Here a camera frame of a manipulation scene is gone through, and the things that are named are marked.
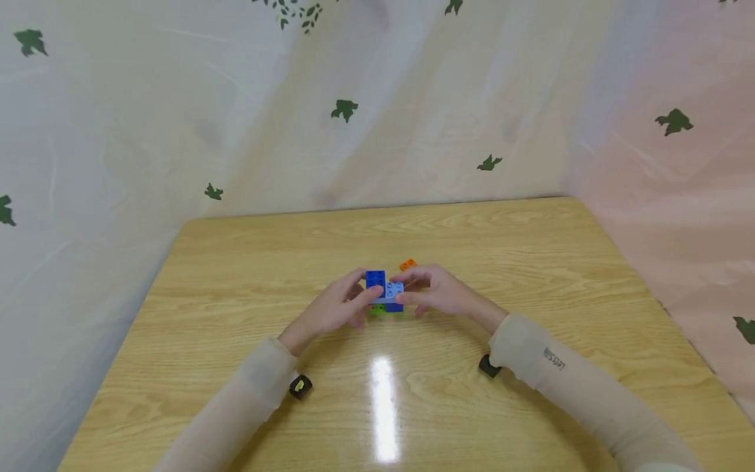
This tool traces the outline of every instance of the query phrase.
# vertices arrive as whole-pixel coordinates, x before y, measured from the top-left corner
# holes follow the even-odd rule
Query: pink curtain
[[[571,193],[755,420],[755,4],[633,2],[606,44]]]

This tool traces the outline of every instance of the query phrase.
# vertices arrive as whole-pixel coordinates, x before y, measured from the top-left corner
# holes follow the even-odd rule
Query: black object
[[[482,356],[479,360],[479,369],[487,374],[488,377],[493,378],[501,371],[500,367],[493,367],[490,365],[490,354]]]
[[[301,374],[288,386],[288,392],[297,400],[303,399],[304,395],[307,395],[310,390],[312,390],[312,381],[306,375]]]

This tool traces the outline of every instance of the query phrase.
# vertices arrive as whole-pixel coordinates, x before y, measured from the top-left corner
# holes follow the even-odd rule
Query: wooden table
[[[437,262],[618,378],[708,470],[752,470],[755,430],[587,210],[568,198],[189,222],[61,470],[150,470],[260,340],[354,267]],[[232,470],[611,470],[570,417],[476,364],[487,337],[431,313],[317,341]]]

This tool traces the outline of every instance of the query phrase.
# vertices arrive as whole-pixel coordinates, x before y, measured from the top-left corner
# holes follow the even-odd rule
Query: sheer sleeve
[[[181,432],[158,472],[219,472],[278,409],[296,358],[277,339],[257,346],[239,370]]]
[[[522,315],[490,340],[490,363],[510,369],[593,434],[625,471],[702,470],[689,447],[650,408]]]

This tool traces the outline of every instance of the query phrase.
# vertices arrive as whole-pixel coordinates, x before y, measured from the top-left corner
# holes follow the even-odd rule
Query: finger
[[[427,292],[402,292],[396,296],[396,303],[402,305],[427,305],[432,307],[431,301],[431,294]]]
[[[349,324],[353,326],[354,328],[361,329],[365,325],[365,314],[364,311],[358,312],[356,315],[349,318]]]
[[[417,318],[420,318],[424,316],[425,313],[430,309],[427,305],[417,305],[417,308],[414,309],[414,314],[417,315]]]
[[[357,295],[359,295],[363,291],[364,291],[364,288],[360,284],[355,283],[354,285],[351,286],[351,289],[349,290],[349,292],[346,293],[346,299],[344,301],[353,300],[354,298],[356,298]]]
[[[430,287],[430,281],[425,279],[414,279],[404,283],[404,292],[416,292],[423,288]]]
[[[409,267],[404,272],[397,273],[395,276],[390,278],[390,281],[407,282],[413,279],[425,279],[427,281],[430,281],[431,278],[432,274],[430,274],[430,269],[428,266],[413,266]]]
[[[382,294],[383,287],[379,285],[373,285],[372,287],[362,291],[362,293],[357,295],[352,301],[347,302],[347,305],[350,305],[350,308],[354,310],[354,312],[356,312],[372,303],[375,298],[379,298]]]
[[[364,276],[365,270],[359,267],[358,269],[354,269],[345,276],[341,277],[338,282],[350,288],[352,285],[359,283],[359,280],[362,280]]]

